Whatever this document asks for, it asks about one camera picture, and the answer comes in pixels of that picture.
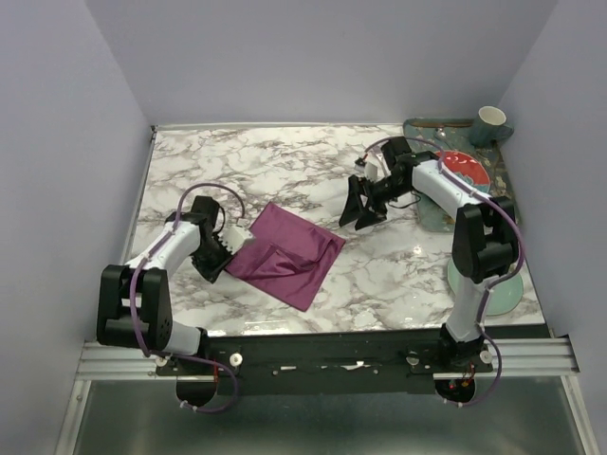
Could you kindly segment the purple cloth napkin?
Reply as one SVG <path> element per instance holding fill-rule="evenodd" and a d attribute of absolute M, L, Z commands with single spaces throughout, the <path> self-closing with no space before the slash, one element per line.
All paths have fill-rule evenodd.
<path fill-rule="evenodd" d="M 250 227 L 254 241 L 226 267 L 232 277 L 305 312 L 345 240 L 270 202 Z"/>

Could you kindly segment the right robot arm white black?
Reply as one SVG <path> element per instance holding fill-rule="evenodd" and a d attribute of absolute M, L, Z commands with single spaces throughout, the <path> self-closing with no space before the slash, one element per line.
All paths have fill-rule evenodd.
<path fill-rule="evenodd" d="M 448 169 L 447 153 L 436 144 L 414 152 L 404 136 L 378 141 L 389 167 L 381 178 L 365 171 L 351 175 L 339 224 L 356 229 L 387 218 L 390 201 L 411 192 L 428 196 L 455 222 L 451 258 L 461 279 L 455 304 L 441 329 L 438 364 L 455 372 L 479 352 L 485 341 L 483 321 L 494 288 L 515 276 L 524 264 L 524 246 L 515 209 L 507 197 L 479 191 Z"/>

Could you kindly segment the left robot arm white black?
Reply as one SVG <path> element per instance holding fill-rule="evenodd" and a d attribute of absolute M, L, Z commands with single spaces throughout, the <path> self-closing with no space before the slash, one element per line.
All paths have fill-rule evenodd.
<path fill-rule="evenodd" d="M 169 280 L 187 260 L 207 282 L 217 280 L 233 258 L 214 230 L 224 213 L 213 198 L 197 196 L 190 211 L 166 219 L 144 252 L 102 271 L 96 328 L 101 345 L 177 355 L 190 374 L 209 367 L 207 332 L 173 320 Z"/>

